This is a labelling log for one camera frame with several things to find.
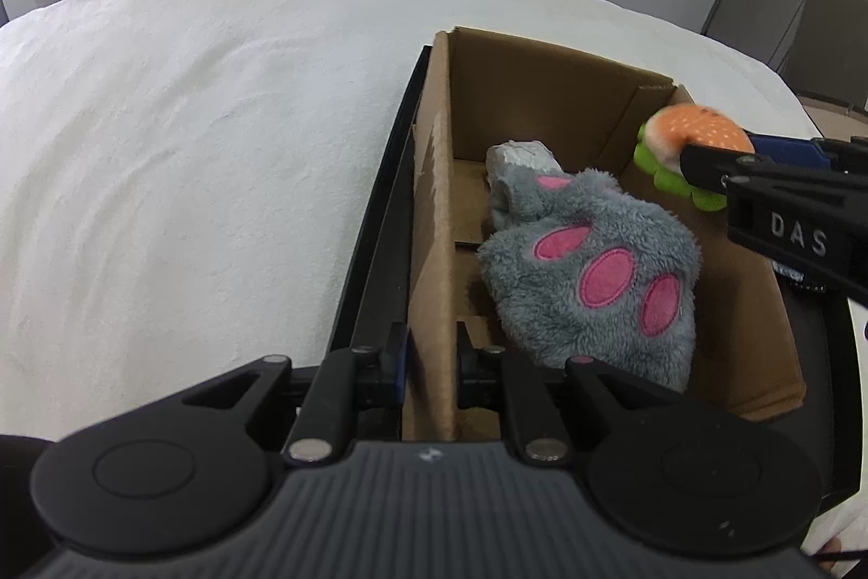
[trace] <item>gray plush toy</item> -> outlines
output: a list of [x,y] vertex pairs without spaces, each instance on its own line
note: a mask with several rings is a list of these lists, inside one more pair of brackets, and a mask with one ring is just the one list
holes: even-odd
[[498,221],[509,226],[478,253],[503,330],[542,365],[583,354],[684,391],[700,271],[693,234],[609,174],[556,183],[519,170],[503,176],[513,180],[510,210]]

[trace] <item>pink oval patch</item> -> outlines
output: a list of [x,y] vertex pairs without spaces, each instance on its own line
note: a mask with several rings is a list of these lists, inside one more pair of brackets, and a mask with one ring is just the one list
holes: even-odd
[[633,279],[635,262],[626,248],[606,251],[592,264],[579,280],[579,302],[586,307],[606,307],[624,294]]
[[570,184],[569,177],[554,177],[554,175],[537,175],[537,183],[547,190],[560,190]]
[[534,246],[534,257],[540,260],[563,258],[581,246],[590,232],[590,226],[568,226],[546,234]]
[[681,299],[681,284],[672,273],[654,280],[639,314],[639,326],[645,336],[658,336],[665,332],[678,315]]

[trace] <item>silver screw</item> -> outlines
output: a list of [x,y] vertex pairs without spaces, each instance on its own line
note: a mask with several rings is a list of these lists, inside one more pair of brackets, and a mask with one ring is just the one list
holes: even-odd
[[567,456],[569,451],[567,445],[560,439],[552,439],[547,436],[528,442],[524,450],[531,459],[537,462],[559,462],[564,456]]
[[289,456],[297,462],[321,462],[331,454],[331,444],[317,437],[297,439],[289,445]]

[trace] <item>white fabric surface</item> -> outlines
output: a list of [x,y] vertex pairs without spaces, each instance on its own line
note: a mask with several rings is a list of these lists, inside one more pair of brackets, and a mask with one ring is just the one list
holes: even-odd
[[[765,66],[595,0],[67,0],[0,29],[0,432],[320,360],[422,45],[481,27],[806,137]],[[496,78],[485,78],[496,81]]]

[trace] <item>cardboard box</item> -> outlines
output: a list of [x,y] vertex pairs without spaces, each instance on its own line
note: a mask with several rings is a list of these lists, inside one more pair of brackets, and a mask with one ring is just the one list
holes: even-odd
[[416,125],[405,438],[498,435],[494,413],[456,408],[457,320],[476,347],[509,345],[476,254],[457,244],[489,232],[485,151],[509,139],[541,140],[567,171],[610,171],[693,231],[703,267],[688,395],[751,420],[800,406],[805,384],[768,261],[729,242],[726,212],[659,192],[632,162],[640,125],[689,100],[669,77],[564,47],[467,28],[437,34]]

